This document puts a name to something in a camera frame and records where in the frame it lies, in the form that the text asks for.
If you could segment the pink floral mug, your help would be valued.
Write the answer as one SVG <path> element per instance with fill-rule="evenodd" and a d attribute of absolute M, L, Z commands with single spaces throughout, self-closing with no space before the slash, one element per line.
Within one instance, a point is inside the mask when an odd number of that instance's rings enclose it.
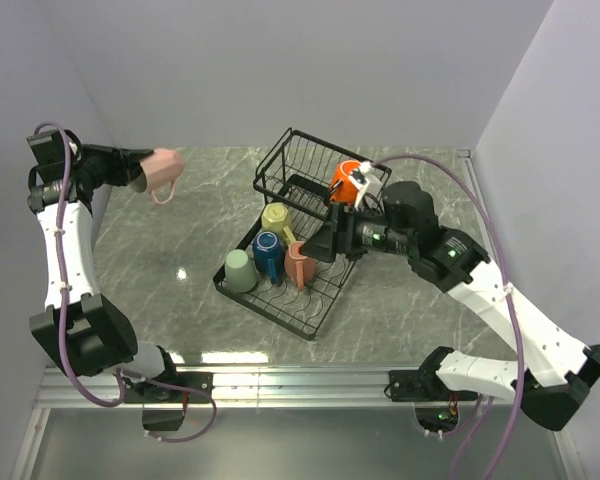
<path fill-rule="evenodd" d="M 299 291 L 303 291 L 314 279 L 317 269 L 316 260 L 300 252 L 303 245 L 303 241 L 293 242 L 289 246 L 284 260 L 287 277 L 293 281 Z"/>

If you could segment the blue faceted mug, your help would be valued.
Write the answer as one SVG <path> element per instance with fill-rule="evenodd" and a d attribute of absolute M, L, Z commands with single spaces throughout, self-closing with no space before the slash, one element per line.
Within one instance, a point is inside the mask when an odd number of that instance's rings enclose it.
<path fill-rule="evenodd" d="M 273 232 L 261 231 L 252 242 L 252 251 L 256 269 L 267 277 L 272 285 L 283 280 L 285 245 Z"/>

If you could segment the yellow mug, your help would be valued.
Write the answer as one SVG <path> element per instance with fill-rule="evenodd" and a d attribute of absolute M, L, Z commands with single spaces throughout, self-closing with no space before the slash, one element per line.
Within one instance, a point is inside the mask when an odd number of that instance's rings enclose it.
<path fill-rule="evenodd" d="M 292 217 L 284 203 L 268 203 L 260 219 L 262 229 L 277 234 L 287 246 L 296 242 L 292 231 Z"/>

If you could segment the orange mug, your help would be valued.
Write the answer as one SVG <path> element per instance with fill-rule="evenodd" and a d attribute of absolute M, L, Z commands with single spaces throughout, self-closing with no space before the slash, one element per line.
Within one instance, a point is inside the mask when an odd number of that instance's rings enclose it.
<path fill-rule="evenodd" d="M 336 167 L 329 185 L 329 201 L 353 205 L 358 195 L 358 189 L 349 179 L 349 174 L 360 166 L 357 160 L 342 161 Z"/>

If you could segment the black wire dish rack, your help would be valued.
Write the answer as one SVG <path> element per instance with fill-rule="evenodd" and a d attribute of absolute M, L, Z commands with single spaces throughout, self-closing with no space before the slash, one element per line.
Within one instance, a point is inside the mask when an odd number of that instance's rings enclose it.
<path fill-rule="evenodd" d="M 311 134 L 289 128 L 258 164 L 254 189 L 266 205 L 283 203 L 299 240 L 313 235 L 328 210 L 327 191 L 336 167 L 346 160 L 368 158 Z M 332 263 L 317 263 L 315 276 L 300 291 L 283 275 L 273 285 L 265 275 L 249 292 L 231 290 L 221 267 L 213 276 L 215 289 L 232 301 L 263 316 L 296 336 L 313 340 L 347 282 L 355 262 L 343 255 Z"/>

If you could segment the mint green cup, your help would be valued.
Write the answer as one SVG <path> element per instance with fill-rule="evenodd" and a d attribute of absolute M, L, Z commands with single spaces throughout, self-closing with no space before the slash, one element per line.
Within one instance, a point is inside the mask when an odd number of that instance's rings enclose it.
<path fill-rule="evenodd" d="M 224 270 L 228 288 L 234 292 L 246 293 L 258 284 L 256 267 L 244 250 L 230 251 L 225 258 Z"/>

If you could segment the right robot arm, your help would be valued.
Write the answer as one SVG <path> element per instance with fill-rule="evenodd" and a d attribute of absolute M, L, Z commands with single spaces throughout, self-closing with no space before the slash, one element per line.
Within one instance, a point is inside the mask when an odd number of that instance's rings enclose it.
<path fill-rule="evenodd" d="M 600 378 L 600 345 L 572 337 L 519 290 L 505 284 L 499 266 L 469 234 L 439 224 L 432 197 L 412 181 L 380 194 L 381 213 L 333 203 L 323 225 L 300 252 L 325 263 L 369 251 L 403 256 L 422 280 L 463 304 L 515 352 L 521 363 L 475 357 L 438 347 L 409 380 L 391 372 L 393 401 L 461 399 L 477 395 L 511 401 L 550 431 L 562 430 Z"/>

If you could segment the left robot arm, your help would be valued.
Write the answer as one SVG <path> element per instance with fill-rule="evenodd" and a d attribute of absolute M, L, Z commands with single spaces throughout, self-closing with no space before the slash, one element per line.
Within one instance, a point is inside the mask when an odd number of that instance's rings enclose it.
<path fill-rule="evenodd" d="M 164 205 L 184 171 L 182 155 L 83 143 L 51 122 L 27 144 L 36 160 L 27 205 L 44 236 L 48 271 L 44 309 L 29 320 L 34 339 L 72 381 L 112 373 L 145 385 L 157 401 L 173 400 L 182 379 L 166 350 L 139 343 L 130 320 L 102 294 L 91 235 L 97 190 L 129 187 Z"/>

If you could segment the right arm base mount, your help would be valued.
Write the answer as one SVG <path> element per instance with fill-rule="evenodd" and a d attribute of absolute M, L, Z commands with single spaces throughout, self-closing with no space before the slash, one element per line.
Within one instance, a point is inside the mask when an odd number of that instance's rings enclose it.
<path fill-rule="evenodd" d="M 456 400 L 457 393 L 450 390 L 437 376 L 442 361 L 455 350 L 439 346 L 430 353 L 417 369 L 390 370 L 385 396 L 392 402 L 434 402 Z"/>

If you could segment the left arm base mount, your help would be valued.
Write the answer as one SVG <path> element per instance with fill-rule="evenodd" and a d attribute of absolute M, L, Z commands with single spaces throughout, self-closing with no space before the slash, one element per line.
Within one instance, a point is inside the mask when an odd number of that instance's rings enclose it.
<path fill-rule="evenodd" d="M 171 390 L 150 383 L 132 384 L 126 381 L 126 404 L 209 404 L 214 375 L 208 371 L 182 371 L 177 385 L 185 391 Z"/>

